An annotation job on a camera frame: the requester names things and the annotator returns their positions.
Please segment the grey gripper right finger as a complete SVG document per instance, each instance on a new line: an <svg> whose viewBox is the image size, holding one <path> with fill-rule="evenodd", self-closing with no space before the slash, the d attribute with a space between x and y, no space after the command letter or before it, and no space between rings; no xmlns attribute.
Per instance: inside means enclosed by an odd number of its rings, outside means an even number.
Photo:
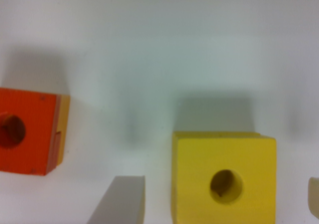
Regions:
<svg viewBox="0 0 319 224"><path fill-rule="evenodd" d="M313 216L319 219L319 178L311 177L308 182L308 207Z"/></svg>

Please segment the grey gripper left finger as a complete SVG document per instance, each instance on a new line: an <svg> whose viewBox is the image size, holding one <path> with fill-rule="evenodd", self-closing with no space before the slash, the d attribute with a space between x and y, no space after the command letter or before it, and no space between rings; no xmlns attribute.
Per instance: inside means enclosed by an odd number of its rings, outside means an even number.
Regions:
<svg viewBox="0 0 319 224"><path fill-rule="evenodd" d="M146 178L116 176L87 224L144 224Z"/></svg>

